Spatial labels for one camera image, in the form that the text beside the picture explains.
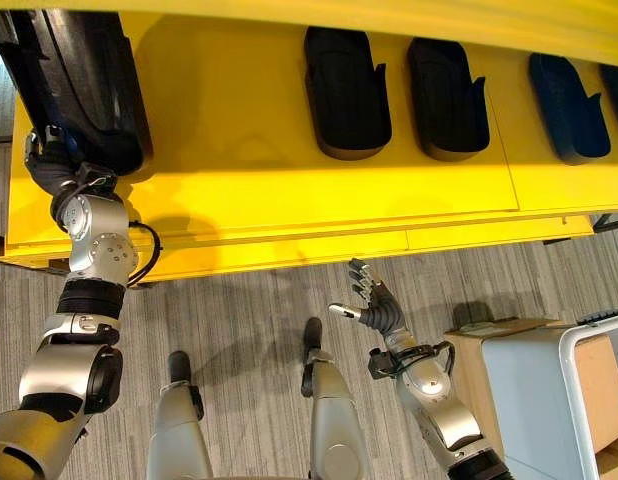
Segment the cardboard box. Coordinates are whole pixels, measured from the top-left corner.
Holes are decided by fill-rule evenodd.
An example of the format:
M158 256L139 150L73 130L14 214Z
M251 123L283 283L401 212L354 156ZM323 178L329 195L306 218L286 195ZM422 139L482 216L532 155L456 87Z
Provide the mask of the cardboard box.
M487 367L482 356L482 342L487 338L512 335L525 330L560 323L559 320L551 319L516 318L467 325L462 330L445 334L445 340L453 343L456 349L456 363L451 375L456 395L471 410L483 435L501 458L504 458L504 449L489 385Z
M618 438L618 364L607 335L582 340L575 348L594 452Z
M596 454L600 480L618 480L618 440Z

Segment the black cable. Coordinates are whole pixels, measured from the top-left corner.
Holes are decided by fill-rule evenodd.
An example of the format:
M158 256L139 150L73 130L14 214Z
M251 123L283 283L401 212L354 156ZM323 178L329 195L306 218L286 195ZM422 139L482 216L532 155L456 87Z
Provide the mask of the black cable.
M437 345L434 345L433 347L429 347L429 345L420 345L418 347L416 347L415 349L413 349L413 353L411 354L407 354L407 355L401 355L400 358L400 363L396 366L396 368L392 368L391 370L379 370L380 373L387 375L388 377L391 378L397 378L400 374L404 373L407 369L409 369L409 367L411 367L412 365L421 362L423 360L426 360L428 358L435 358L438 355L440 355L440 352L442 352L445 349L449 350L448 353L448 357L447 357L447 363L445 365L445 372L447 373L447 375L451 375L451 372L453 371L453 366L455 363L455 359L456 359L456 349L454 348L453 344L451 344L450 342L444 341L444 342L440 342ZM402 363L402 360L406 360L412 358L413 360L411 360L408 363Z
M149 230L149 233L151 233L151 237L153 238L153 251L151 252L151 258L146 263L146 265L144 265L140 270L138 270L136 273L131 275L131 277L129 277L127 288L134 286L151 271L151 269L158 262L158 258L160 257L160 251L162 250L162 244L160 243L160 237L158 236L158 233L149 225L145 225L142 222L133 220L129 222L129 227L144 228L146 230Z

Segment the yellow shelf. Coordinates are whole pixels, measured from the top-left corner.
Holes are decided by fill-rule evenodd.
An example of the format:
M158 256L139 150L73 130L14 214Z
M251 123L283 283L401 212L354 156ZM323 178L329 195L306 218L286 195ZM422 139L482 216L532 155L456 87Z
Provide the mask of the yellow shelf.
M393 138L372 158L343 162L314 138L304 28L144 14L122 20L135 45L154 155L120 179L117 192L132 218L174 241L364 231L370 223L518 210L491 105L492 139L480 154L444 163L419 148L408 37L370 36L374 60L388 65ZM474 48L467 47L470 62ZM471 68L474 76L488 73ZM19 105L15 138L29 129ZM8 248L66 243L50 218L31 214L50 199L22 165L22 141L15 146L10 217L27 221L9 223Z
M0 0L0 8L120 6L116 0ZM444 38L618 65L618 0L127 0L124 8Z
M488 94L507 155L521 211L582 212L618 209L618 118L598 65L571 60L588 95L602 92L602 113L611 153L584 165L557 160L541 121L525 52L476 47L476 61L489 72Z
M487 77L489 148L462 162L428 158L414 133L410 38L370 34L387 63L393 138L342 162L318 149L304 87L304 28L201 17L121 14L154 155L120 179L130 218L158 230L149 280L591 234L589 212L618 210L618 122L603 92L612 154L560 162L535 106L527 53L465 45ZM596 66L577 62L591 93ZM70 242L50 197L24 168L31 124L17 102L2 261L40 268ZM146 256L149 239L133 233Z
M314 265L348 260L351 257L381 257L434 252L592 235L588 217L510 220L473 225L426 227L395 232L324 236L251 242L211 247L180 248L166 245L157 265L144 281L173 280L219 273ZM151 252L143 239L140 263ZM7 256L0 261L31 268L44 268L50 259L68 252Z

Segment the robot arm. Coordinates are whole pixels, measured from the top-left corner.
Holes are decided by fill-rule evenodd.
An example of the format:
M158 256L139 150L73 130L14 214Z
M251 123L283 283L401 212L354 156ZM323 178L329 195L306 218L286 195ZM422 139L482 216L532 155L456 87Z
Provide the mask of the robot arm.
M58 129L48 127L46 140L46 153L63 151ZM73 176L62 154L42 162L35 138L27 143L27 166L54 195L54 218L71 237L71 273L20 380L19 408L0 414L0 479L9 480L57 478L91 416L117 400L122 354L113 345L138 262L115 175L83 163Z
M452 480L506 480L512 478L489 442L483 437L472 413L455 396L449 374L453 346L418 345L408 330L400 305L365 262L349 263L353 286L368 304L360 309L333 303L329 309L358 320L382 334L386 352L370 352L369 371L374 379L391 377L403 406L412 413L440 466ZM436 357L449 349L447 365Z

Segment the white plastic bin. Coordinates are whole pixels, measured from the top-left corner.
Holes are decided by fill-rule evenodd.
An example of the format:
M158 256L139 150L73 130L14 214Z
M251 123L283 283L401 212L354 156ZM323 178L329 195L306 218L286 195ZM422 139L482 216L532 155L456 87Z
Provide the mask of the white plastic bin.
M521 480L597 480L576 343L606 333L618 362L618 316L485 340L505 461Z

